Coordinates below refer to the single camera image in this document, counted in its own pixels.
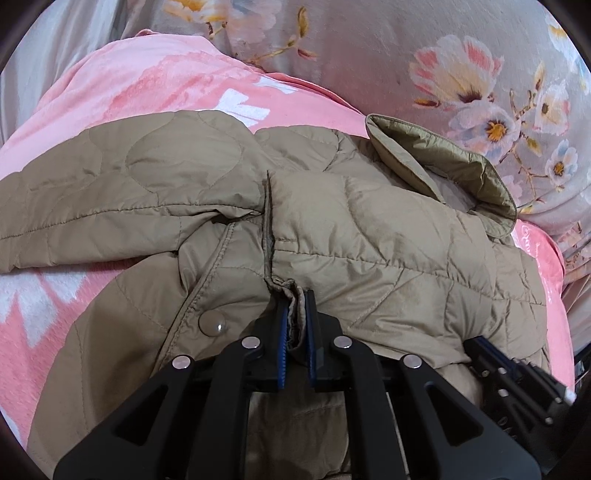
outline jacket button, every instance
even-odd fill
[[[215,310],[203,312],[199,317],[199,330],[208,337],[220,336],[226,330],[226,319]]]

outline triangular cutout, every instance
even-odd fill
[[[119,424],[115,429],[115,435],[138,446],[145,444],[167,391],[168,387],[166,385],[153,391],[149,397]]]
[[[450,445],[461,445],[482,434],[482,426],[456,405],[437,386],[430,385],[427,387],[427,394]]]

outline khaki quilted jacket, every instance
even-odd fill
[[[369,140],[319,127],[252,134],[221,112],[139,116],[0,182],[1,272],[138,259],[54,361],[28,442],[48,475],[173,357],[216,355],[245,335],[272,291],[291,299],[294,332],[313,288],[347,335],[422,356],[473,401],[467,338],[547,367],[544,290],[511,244],[516,209],[495,169],[415,125],[366,124]],[[466,211],[442,192],[463,195]],[[312,394],[303,367],[291,375],[280,395],[252,400],[247,477],[341,478],[342,396]]]

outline pink and white blanket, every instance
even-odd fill
[[[88,55],[47,91],[33,116],[0,150],[0,179],[94,125],[154,112],[206,109],[224,111],[251,131],[306,124],[366,136],[364,116],[325,89],[284,74],[264,74],[221,54],[203,37],[144,31]],[[528,253],[554,256],[554,263],[552,258],[543,263],[554,269],[544,284],[548,303],[552,299],[555,307],[548,310],[550,360],[555,376],[572,387],[572,347],[560,301],[563,269],[556,270],[560,252],[548,247],[551,240],[539,229],[527,228],[530,240],[523,245],[529,245]],[[525,234],[516,232],[521,246]],[[532,249],[538,241],[543,245]],[[21,444],[26,445],[41,389],[70,325],[129,265],[33,268],[0,275],[0,410]]]

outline floral bedsheet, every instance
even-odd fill
[[[124,36],[142,28],[203,35],[486,155],[560,246],[565,283],[591,273],[591,73],[537,0],[128,0]]]

